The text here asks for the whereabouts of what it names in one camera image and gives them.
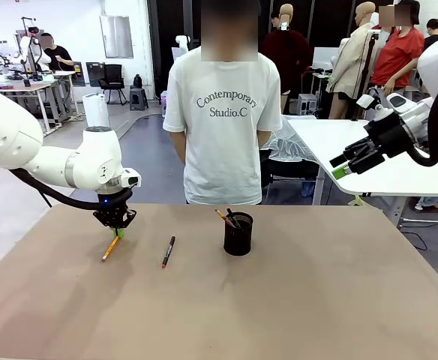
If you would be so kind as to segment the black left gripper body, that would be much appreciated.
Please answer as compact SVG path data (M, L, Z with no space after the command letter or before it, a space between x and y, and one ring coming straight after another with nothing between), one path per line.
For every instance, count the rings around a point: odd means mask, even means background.
M134 220L137 212L128 208L127 204L124 203L119 207L96 210L93 212L93 215L105 227L125 229Z

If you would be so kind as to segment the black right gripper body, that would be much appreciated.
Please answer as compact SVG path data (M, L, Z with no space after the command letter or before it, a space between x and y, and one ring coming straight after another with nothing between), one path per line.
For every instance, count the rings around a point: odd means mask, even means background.
M393 112L380 120L369 121L364 129L381 154L393 158L414 147L405 123Z

